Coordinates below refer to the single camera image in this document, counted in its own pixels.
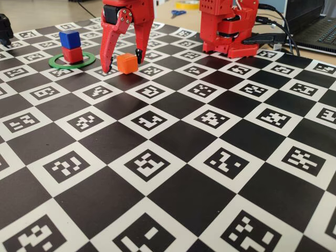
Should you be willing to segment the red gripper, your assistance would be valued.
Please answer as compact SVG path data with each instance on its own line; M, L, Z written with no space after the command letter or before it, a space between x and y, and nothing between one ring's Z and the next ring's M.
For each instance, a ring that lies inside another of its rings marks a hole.
M113 51L120 34L125 34L131 23L134 24L138 63L144 61L152 22L154 18L153 1L102 1L101 27L103 28L100 48L100 61L103 72L111 70Z

